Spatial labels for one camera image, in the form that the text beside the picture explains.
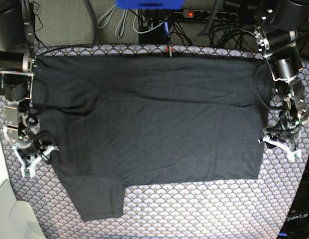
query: scale pattern fabric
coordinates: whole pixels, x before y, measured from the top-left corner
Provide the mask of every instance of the scale pattern fabric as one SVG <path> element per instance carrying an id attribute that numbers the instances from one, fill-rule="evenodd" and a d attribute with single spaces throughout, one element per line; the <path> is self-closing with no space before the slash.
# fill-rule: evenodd
<path id="1" fill-rule="evenodd" d="M 166 46 L 102 45 L 67 48 L 55 56 L 166 54 Z M 175 53 L 261 59 L 260 54 L 208 47 L 175 46 Z M 299 74 L 309 104 L 309 63 Z M 279 104 L 274 95 L 271 105 Z M 0 133 L 11 183 L 18 200 L 27 201 L 48 239 L 275 239 L 296 195 L 309 156 L 309 123 L 295 163 L 280 149 L 265 147 L 257 180 L 132 186 L 126 189 L 124 216 L 83 223 L 53 169 L 40 163 L 33 179 L 22 178 L 20 164 L 2 133 L 4 99 L 0 97 Z M 269 124 L 275 115 L 269 114 Z"/>

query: white cable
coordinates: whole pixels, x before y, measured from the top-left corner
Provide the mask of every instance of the white cable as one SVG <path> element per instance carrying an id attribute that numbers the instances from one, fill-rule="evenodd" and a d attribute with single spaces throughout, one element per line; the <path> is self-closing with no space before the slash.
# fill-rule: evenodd
<path id="1" fill-rule="evenodd" d="M 149 33 L 149 32 L 151 32 L 151 31 L 153 31 L 153 30 L 159 28 L 160 26 L 162 26 L 162 25 L 164 24 L 164 22 L 161 22 L 161 23 L 159 23 L 157 26 L 155 26 L 154 28 L 152 28 L 152 29 L 150 29 L 150 30 L 147 30 L 147 31 L 137 31 L 137 30 L 135 29 L 135 26 L 134 26 L 136 19 L 137 19 L 137 16 L 135 16 L 135 18 L 134 18 L 134 20 L 133 20 L 132 27 L 133 27 L 133 30 L 134 30 L 136 33 L 138 33 L 138 34 L 146 34 L 146 33 Z"/>
<path id="2" fill-rule="evenodd" d="M 114 31 L 114 34 L 115 34 L 116 37 L 122 37 L 123 36 L 124 28 L 125 28 L 125 22 L 126 22 L 126 18 L 128 16 L 128 13 L 129 13 L 128 10 L 123 11 L 122 17 L 121 17 L 121 19 L 120 19 L 120 21 L 119 21 L 119 23 L 116 26 L 115 31 Z"/>
<path id="3" fill-rule="evenodd" d="M 103 29 L 103 28 L 105 28 L 109 24 L 110 19 L 111 19 L 111 17 L 112 17 L 112 15 L 113 15 L 115 10 L 116 10 L 116 5 L 113 5 L 104 15 L 102 15 L 99 18 L 99 20 L 97 22 L 99 29 Z M 103 26 L 100 26 L 100 24 L 105 20 L 105 18 L 107 16 L 108 16 L 108 19 L 107 19 L 106 23 Z"/>

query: cloth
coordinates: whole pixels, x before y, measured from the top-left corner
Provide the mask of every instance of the cloth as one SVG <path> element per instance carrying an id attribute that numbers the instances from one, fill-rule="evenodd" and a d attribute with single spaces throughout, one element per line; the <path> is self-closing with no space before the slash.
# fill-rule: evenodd
<path id="1" fill-rule="evenodd" d="M 84 221 L 122 216 L 130 185 L 255 179 L 267 112 L 261 62 L 167 57 L 38 57 L 33 99 L 52 166 Z M 269 102 L 269 74 L 258 88 Z"/>

